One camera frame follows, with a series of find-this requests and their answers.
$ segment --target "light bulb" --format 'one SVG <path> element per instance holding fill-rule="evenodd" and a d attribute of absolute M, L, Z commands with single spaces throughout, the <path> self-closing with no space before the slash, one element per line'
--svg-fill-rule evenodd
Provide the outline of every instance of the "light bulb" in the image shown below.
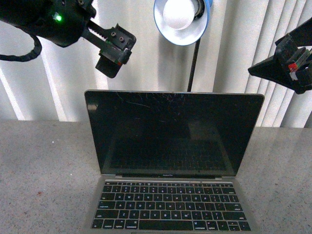
<path fill-rule="evenodd" d="M 192 0 L 168 0 L 164 6 L 163 16 L 168 26 L 182 30 L 193 22 L 195 7 Z"/>

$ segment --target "laptop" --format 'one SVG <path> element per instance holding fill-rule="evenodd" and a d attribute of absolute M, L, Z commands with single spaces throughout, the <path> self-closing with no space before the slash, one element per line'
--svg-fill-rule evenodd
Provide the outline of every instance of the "laptop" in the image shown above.
<path fill-rule="evenodd" d="M 263 95 L 85 92 L 102 174 L 83 233 L 259 233 L 235 179 Z"/>

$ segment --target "screw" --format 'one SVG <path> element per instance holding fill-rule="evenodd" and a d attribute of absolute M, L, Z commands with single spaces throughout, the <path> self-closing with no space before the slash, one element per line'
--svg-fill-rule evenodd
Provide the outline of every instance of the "screw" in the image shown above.
<path fill-rule="evenodd" d="M 77 1 L 78 1 L 79 6 L 83 6 L 84 5 L 83 0 L 77 0 Z"/>

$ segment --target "white lamp shade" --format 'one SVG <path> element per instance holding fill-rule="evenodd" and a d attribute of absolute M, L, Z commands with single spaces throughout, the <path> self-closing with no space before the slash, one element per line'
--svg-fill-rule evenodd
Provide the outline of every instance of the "white lamp shade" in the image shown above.
<path fill-rule="evenodd" d="M 176 45 L 190 45 L 200 39 L 205 33 L 209 17 L 210 17 L 210 2 L 204 0 L 205 11 L 202 17 L 193 20 L 190 26 L 185 29 L 177 30 L 170 27 L 164 20 L 163 11 L 167 0 L 155 0 L 154 4 L 154 19 L 160 33 L 171 43 Z"/>

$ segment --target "granite surface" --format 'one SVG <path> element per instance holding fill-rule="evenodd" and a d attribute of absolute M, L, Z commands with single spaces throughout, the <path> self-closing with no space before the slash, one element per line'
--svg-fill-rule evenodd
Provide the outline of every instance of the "granite surface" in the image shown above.
<path fill-rule="evenodd" d="M 0 132 L 0 233 L 80 233 L 100 177 L 89 124 L 3 121 Z M 262 233 L 312 233 L 311 139 L 255 129 L 237 178 Z"/>

